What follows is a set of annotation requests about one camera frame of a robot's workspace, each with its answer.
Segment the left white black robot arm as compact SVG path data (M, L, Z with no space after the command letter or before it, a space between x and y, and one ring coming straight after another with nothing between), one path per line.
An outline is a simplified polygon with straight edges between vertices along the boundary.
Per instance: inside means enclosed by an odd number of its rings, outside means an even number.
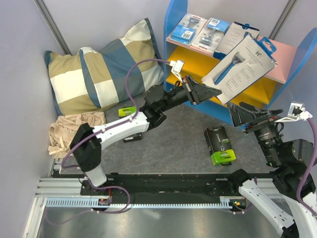
M102 150L130 135L158 127L166 119L164 112L167 110L185 102L197 105L221 93L219 89L201 84L189 75L183 78L182 85L169 92L161 86L152 86L144 98L145 104L135 113L101 126L81 125L70 144L70 152L92 183L92 190L103 195L107 193L109 184L101 167Z

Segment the Harry's razor pack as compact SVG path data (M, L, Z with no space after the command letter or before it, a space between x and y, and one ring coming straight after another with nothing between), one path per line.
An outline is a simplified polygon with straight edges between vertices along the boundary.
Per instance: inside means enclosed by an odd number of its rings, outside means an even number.
M222 40L213 53L213 57L222 60L247 34L257 38L259 33L259 29L250 26L248 23L233 22L225 31Z
M268 38L257 40L247 34L202 78L202 83L220 90L217 98L226 104L277 66L272 57L276 50Z

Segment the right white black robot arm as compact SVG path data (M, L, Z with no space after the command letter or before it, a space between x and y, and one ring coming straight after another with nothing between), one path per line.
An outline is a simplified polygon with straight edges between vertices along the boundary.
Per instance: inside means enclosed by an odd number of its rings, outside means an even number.
M307 121L317 135L311 113L303 103L292 102L286 117L280 110L262 110L246 103L228 103L234 127L245 126L244 133L254 133L267 160L275 168L269 175L288 204L291 214L283 211L262 193L255 179L239 169L228 177L227 189L242 195L272 224L282 238L315 238L317 236L317 188L310 174L317 158L317 143L304 139L284 142L282 127L286 122Z

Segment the blue Gillette razor blister pack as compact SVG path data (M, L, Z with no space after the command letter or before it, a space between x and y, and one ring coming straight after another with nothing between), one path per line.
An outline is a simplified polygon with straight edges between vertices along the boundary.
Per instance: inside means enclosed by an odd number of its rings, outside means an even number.
M203 17L187 13L173 29L169 38L175 42L190 46L206 22L207 20Z

